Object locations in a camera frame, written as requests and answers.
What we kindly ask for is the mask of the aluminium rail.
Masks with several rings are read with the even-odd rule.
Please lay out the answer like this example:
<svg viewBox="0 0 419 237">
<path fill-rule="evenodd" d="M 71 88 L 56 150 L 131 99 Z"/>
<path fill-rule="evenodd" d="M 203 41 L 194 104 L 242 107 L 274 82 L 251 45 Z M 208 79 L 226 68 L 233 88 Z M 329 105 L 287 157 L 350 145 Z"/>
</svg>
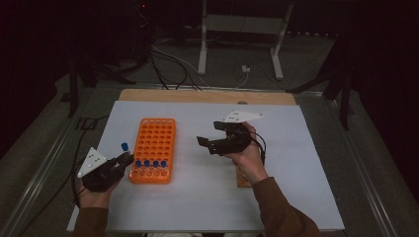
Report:
<svg viewBox="0 0 419 237">
<path fill-rule="evenodd" d="M 94 90 L 82 88 L 75 114 L 58 96 L 0 159 L 0 237 L 15 237 Z"/>
<path fill-rule="evenodd" d="M 387 210 L 385 209 L 380 195 L 374 185 L 374 182 L 362 160 L 361 153 L 358 151 L 355 140 L 351 136 L 351 132 L 346 130 L 339 119 L 340 108 L 335 100 L 325 101 L 334 122 L 344 139 L 346 147 L 349 149 L 350 160 L 353 163 L 355 173 L 362 186 L 363 192 L 369 203 L 370 209 L 375 217 L 377 225 L 383 237 L 399 237 L 392 221 L 390 220 Z"/>
</svg>

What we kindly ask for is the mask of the person's right hand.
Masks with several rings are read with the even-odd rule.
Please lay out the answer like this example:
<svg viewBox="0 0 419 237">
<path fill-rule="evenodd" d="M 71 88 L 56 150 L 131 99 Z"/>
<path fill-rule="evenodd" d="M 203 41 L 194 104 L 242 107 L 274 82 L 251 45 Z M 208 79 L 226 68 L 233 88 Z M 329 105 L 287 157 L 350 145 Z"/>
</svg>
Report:
<svg viewBox="0 0 419 237">
<path fill-rule="evenodd" d="M 262 162 L 259 145 L 255 142 L 256 129 L 248 122 L 244 122 L 243 125 L 252 137 L 251 143 L 243 151 L 225 154 L 225 157 L 230 158 L 239 167 L 250 185 L 254 185 L 267 179 L 268 174 Z"/>
</svg>

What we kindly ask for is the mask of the black tripod stand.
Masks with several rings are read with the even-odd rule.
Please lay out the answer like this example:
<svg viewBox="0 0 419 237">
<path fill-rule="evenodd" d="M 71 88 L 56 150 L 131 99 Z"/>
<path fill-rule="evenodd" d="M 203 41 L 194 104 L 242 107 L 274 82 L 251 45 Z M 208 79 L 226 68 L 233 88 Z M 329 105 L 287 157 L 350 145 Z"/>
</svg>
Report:
<svg viewBox="0 0 419 237">
<path fill-rule="evenodd" d="M 70 55 L 68 57 L 69 92 L 65 96 L 70 105 L 68 113 L 70 118 L 74 117 L 79 107 L 78 79 L 81 79 L 88 87 L 95 87 L 97 80 L 94 78 L 94 70 L 98 70 L 122 84 L 134 84 L 133 81 L 125 79 L 121 74 L 109 69 L 86 54 Z"/>
<path fill-rule="evenodd" d="M 340 95 L 339 121 L 343 128 L 348 130 L 352 77 L 350 62 L 344 48 L 346 40 L 347 36 L 340 34 L 331 46 L 315 78 L 295 88 L 287 89 L 287 92 L 300 94 L 315 85 L 327 81 L 328 84 L 322 93 L 322 97 L 325 100 L 335 100 Z"/>
</svg>

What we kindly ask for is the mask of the person's left hand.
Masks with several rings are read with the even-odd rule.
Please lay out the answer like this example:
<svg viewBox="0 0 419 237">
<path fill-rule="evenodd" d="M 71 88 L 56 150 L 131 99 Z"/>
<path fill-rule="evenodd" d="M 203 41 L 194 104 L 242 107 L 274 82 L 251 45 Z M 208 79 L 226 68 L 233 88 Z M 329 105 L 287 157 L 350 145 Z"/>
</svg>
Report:
<svg viewBox="0 0 419 237">
<path fill-rule="evenodd" d="M 79 185 L 79 204 L 81 208 L 108 208 L 111 200 L 112 193 L 114 189 L 119 185 L 120 182 L 116 182 L 110 186 L 106 191 L 102 193 L 95 193 L 87 190 L 83 182 L 80 182 Z"/>
</svg>

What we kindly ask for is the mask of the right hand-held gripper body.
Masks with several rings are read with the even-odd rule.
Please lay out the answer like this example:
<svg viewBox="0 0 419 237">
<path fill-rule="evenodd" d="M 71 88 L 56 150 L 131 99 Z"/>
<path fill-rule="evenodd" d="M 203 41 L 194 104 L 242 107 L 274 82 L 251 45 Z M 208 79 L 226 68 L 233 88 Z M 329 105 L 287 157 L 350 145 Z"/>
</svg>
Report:
<svg viewBox="0 0 419 237">
<path fill-rule="evenodd" d="M 224 139 L 227 140 L 227 144 L 208 147 L 209 153 L 223 155 L 243 151 L 252 141 L 252 137 L 243 123 L 262 117 L 262 114 L 232 111 L 222 120 L 222 122 L 230 124 L 230 130 L 225 131 L 226 137 Z"/>
</svg>

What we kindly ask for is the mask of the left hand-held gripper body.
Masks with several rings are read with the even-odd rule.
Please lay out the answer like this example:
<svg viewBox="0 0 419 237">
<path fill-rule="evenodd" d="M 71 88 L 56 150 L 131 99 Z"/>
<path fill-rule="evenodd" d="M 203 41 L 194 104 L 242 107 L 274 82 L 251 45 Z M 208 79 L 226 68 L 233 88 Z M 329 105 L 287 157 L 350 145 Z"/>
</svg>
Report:
<svg viewBox="0 0 419 237">
<path fill-rule="evenodd" d="M 103 193 L 124 174 L 125 170 L 117 158 L 108 159 L 91 147 L 76 176 L 90 192 Z"/>
</svg>

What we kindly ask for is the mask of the dark equipment tower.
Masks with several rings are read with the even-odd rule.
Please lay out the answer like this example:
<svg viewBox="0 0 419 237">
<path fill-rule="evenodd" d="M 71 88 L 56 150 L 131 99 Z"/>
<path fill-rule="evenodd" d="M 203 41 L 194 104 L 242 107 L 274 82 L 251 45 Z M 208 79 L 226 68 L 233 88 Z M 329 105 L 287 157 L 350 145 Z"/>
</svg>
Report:
<svg viewBox="0 0 419 237">
<path fill-rule="evenodd" d="M 143 64 L 148 59 L 155 26 L 152 22 L 151 0 L 133 0 L 134 10 L 134 59 Z"/>
</svg>

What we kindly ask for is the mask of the white table mat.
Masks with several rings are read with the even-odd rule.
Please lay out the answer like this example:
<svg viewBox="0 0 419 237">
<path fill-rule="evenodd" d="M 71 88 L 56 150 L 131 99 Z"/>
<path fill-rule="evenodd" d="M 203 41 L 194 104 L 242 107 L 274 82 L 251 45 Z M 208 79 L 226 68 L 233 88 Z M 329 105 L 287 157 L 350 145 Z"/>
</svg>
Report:
<svg viewBox="0 0 419 237">
<path fill-rule="evenodd" d="M 266 141 L 265 167 L 289 203 L 322 231 L 344 227 L 335 198 L 298 106 L 241 105 L 255 113 L 256 131 Z M 107 158 L 133 145 L 144 118 L 172 118 L 177 125 L 172 180 L 167 185 L 135 185 L 123 179 L 113 191 L 110 232 L 260 232 L 258 203 L 251 190 L 236 185 L 231 161 L 209 154 L 199 137 L 220 139 L 217 120 L 233 104 L 114 103 L 98 150 Z"/>
</svg>

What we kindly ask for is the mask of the white metal stand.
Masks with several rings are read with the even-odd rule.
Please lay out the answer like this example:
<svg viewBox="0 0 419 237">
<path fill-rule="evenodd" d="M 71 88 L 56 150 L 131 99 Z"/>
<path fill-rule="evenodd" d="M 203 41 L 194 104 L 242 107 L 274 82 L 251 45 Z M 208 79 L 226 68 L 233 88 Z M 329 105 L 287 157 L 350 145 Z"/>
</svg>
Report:
<svg viewBox="0 0 419 237">
<path fill-rule="evenodd" d="M 290 17 L 293 11 L 293 3 L 286 5 L 285 13 L 280 18 L 248 17 L 217 15 L 208 12 L 208 0 L 202 0 L 202 25 L 201 25 L 201 50 L 198 62 L 198 74 L 204 76 L 207 69 L 207 32 L 229 32 L 229 33 L 248 33 L 262 35 L 276 35 L 278 40 L 270 49 L 271 61 L 274 69 L 275 78 L 284 79 L 284 73 L 280 62 L 280 49 L 288 28 Z"/>
</svg>

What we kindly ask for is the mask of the orange plastic tube rack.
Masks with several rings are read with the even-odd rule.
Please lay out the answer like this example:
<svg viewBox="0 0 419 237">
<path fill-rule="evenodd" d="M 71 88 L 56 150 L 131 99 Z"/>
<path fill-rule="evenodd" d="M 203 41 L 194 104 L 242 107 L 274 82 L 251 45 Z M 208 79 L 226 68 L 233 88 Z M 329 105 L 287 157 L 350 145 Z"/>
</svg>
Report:
<svg viewBox="0 0 419 237">
<path fill-rule="evenodd" d="M 134 145 L 133 163 L 128 177 L 133 184 L 165 185 L 171 182 L 176 138 L 176 121 L 173 118 L 143 118 Z M 136 172 L 135 161 L 142 163 L 141 172 Z M 145 173 L 143 162 L 150 161 L 150 172 Z M 152 163 L 159 162 L 159 171 L 153 172 Z M 167 162 L 168 174 L 160 174 L 160 162 Z"/>
</svg>

